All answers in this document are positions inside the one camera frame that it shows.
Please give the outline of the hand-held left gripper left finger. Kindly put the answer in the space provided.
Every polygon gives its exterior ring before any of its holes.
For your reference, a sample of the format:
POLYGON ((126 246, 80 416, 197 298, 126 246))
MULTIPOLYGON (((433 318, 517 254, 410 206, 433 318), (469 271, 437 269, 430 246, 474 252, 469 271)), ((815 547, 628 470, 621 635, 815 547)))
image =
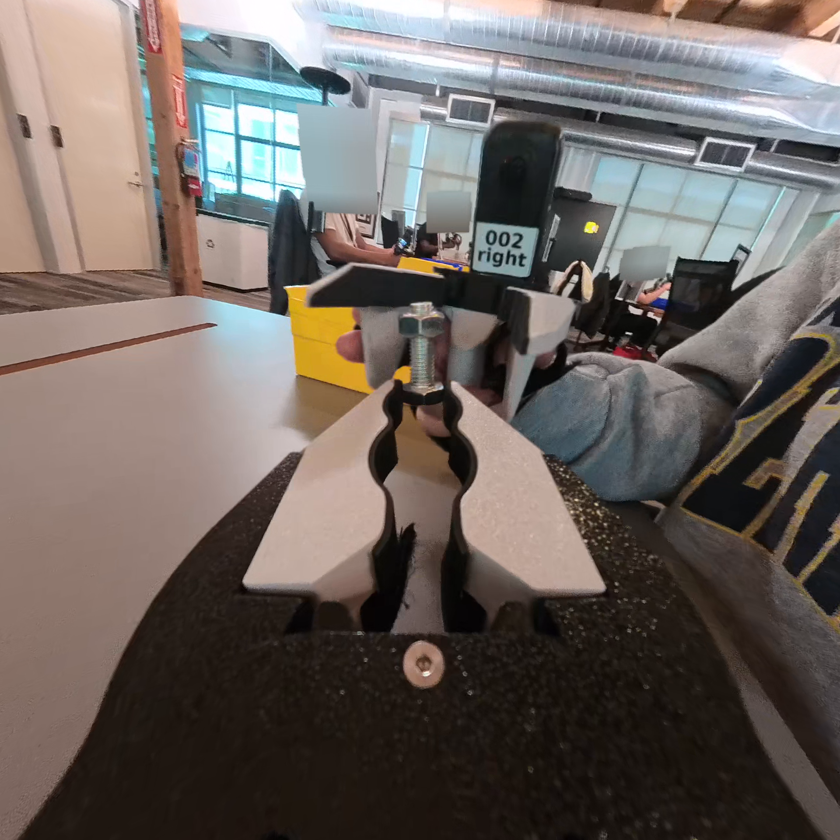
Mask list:
POLYGON ((335 602, 353 621, 394 589, 398 534, 385 487, 396 467, 403 385, 388 381, 303 451, 243 579, 248 593, 335 602))

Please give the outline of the silver hex bolt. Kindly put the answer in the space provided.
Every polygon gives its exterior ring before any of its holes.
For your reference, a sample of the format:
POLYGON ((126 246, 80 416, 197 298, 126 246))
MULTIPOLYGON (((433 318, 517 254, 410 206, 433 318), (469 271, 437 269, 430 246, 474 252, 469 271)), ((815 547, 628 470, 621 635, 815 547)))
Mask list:
POLYGON ((425 396, 443 388, 437 374, 436 347, 438 339, 445 335, 445 325, 444 314, 431 301, 413 302, 400 316, 399 333, 408 341, 410 354, 407 390, 425 396))

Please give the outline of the person's right hand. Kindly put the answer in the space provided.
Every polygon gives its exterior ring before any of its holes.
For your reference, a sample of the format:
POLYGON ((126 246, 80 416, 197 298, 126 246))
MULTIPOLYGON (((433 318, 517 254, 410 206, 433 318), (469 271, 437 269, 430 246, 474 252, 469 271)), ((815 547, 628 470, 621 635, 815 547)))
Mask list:
MULTIPOLYGON (((339 336, 336 350, 345 360, 364 365, 368 384, 377 388, 394 378, 406 365, 408 339, 400 334, 400 317, 407 308, 361 308, 353 310, 359 328, 339 336)), ((504 416, 503 385, 490 385, 490 375, 506 377, 507 345, 491 341, 499 321, 492 315, 456 308, 443 308, 444 330, 434 339, 436 376, 446 384, 461 384, 495 414, 504 416)))

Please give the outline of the yellow plastic bin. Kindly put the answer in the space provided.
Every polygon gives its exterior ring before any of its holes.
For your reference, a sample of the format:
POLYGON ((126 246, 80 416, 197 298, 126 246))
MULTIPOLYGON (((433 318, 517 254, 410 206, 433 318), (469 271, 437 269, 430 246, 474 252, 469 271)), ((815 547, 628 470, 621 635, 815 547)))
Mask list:
POLYGON ((363 365, 346 361, 335 349, 339 336, 354 328, 351 309, 309 309, 308 286, 285 286, 284 290, 297 375, 353 392, 372 393, 363 365))

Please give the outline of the black panel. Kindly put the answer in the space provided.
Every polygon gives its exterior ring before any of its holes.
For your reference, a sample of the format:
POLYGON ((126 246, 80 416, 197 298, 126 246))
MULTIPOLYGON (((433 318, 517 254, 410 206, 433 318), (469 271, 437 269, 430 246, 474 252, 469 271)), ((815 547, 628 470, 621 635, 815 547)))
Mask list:
POLYGON ((551 204, 549 251, 545 262, 564 271, 575 261, 594 268, 613 223, 616 206, 598 203, 588 192, 557 186, 551 204))

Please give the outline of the chair with dark jacket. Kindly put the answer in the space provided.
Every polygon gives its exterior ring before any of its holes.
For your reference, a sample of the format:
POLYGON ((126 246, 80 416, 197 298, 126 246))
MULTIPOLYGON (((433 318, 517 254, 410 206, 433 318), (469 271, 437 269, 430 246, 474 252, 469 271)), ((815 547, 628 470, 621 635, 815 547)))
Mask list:
POLYGON ((289 190, 279 193, 268 242, 269 311, 288 315, 287 287, 307 286, 329 269, 313 246, 318 243, 309 226, 308 207, 289 190))

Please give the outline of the white air vent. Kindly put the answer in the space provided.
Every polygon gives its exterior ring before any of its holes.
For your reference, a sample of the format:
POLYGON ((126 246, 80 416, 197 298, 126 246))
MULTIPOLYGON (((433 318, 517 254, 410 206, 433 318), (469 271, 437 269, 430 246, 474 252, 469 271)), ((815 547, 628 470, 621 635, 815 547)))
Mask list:
POLYGON ((743 172, 757 145, 707 136, 699 145, 694 166, 721 172, 743 172))
POLYGON ((495 109, 496 101, 493 98, 450 93, 445 121, 472 130, 486 130, 492 124, 495 109))

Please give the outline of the white cabinet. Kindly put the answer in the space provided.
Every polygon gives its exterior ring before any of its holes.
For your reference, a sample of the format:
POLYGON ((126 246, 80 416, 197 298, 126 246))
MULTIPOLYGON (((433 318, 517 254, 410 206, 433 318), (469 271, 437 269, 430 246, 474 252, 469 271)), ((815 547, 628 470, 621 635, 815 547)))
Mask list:
POLYGON ((266 224, 198 212, 196 230, 205 284, 235 291, 268 288, 266 224))

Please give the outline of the black office chair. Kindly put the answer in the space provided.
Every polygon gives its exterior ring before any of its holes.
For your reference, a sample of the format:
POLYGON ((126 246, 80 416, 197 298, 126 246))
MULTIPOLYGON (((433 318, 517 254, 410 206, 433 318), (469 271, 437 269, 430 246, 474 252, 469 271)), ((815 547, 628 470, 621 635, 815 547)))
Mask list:
POLYGON ((717 321, 728 309, 738 269, 735 259, 677 258, 668 303, 653 338, 659 358, 717 321))

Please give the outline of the black round disc on pole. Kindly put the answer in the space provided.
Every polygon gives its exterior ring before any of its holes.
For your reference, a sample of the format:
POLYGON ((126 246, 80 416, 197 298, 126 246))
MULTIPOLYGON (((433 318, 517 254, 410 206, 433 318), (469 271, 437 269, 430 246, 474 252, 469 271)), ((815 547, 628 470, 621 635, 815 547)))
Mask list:
POLYGON ((351 83, 339 73, 319 66, 303 66, 299 76, 311 88, 320 92, 321 105, 327 107, 331 96, 346 96, 351 92, 351 83))

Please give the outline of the red fire extinguisher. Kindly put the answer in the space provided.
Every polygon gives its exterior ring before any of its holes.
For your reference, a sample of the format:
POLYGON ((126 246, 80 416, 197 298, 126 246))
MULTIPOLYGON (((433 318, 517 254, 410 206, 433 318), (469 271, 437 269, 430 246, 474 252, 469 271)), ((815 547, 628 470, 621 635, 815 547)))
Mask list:
POLYGON ((176 162, 182 192, 193 198, 203 196, 201 152, 194 142, 183 140, 176 147, 176 162))

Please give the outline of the person's grey printed sweatshirt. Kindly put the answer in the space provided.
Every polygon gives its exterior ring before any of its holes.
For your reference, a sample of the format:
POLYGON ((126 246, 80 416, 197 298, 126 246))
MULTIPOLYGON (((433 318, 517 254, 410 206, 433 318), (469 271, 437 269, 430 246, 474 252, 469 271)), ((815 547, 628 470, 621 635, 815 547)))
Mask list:
POLYGON ((733 404, 660 520, 838 799, 839 233, 663 358, 733 404))

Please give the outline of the white door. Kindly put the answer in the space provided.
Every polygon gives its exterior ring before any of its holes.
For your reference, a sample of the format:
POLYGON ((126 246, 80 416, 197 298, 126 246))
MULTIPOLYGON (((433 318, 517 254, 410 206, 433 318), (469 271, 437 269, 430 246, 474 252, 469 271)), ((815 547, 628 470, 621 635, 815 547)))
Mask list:
POLYGON ((29 206, 22 169, 21 133, 1 56, 1 272, 40 272, 45 264, 29 206))
POLYGON ((24 8, 81 267, 157 269, 160 239, 131 6, 34 1, 24 8))

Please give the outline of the grey metal duct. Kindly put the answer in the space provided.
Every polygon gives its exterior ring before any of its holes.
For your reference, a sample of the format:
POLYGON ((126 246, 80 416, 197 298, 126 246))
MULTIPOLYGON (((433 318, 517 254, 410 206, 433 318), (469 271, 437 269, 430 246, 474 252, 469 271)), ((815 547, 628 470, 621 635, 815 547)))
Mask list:
POLYGON ((669 133, 666 125, 655 125, 654 131, 651 132, 640 130, 630 119, 603 123, 571 119, 564 114, 496 107, 492 124, 505 121, 540 121, 555 124, 561 127, 564 140, 570 147, 689 168, 696 165, 700 150, 707 141, 720 141, 728 145, 754 144, 755 149, 740 172, 742 175, 756 181, 818 193, 838 193, 838 153, 835 153, 830 161, 823 161, 779 152, 779 149, 797 150, 805 146, 804 143, 727 136, 725 133, 706 135, 692 130, 669 133))

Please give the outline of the wooden post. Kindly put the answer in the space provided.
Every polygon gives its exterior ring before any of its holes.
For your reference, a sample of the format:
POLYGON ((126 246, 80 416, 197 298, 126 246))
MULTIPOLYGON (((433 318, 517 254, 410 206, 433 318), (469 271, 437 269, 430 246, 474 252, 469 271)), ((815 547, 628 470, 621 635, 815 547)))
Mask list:
POLYGON ((173 110, 172 75, 183 77, 186 89, 179 8, 176 1, 158 3, 161 13, 161 55, 145 52, 141 27, 154 126, 167 265, 172 292, 175 295, 201 297, 203 275, 196 230, 195 198, 182 192, 176 162, 177 144, 183 140, 193 141, 190 126, 187 131, 176 126, 173 110))

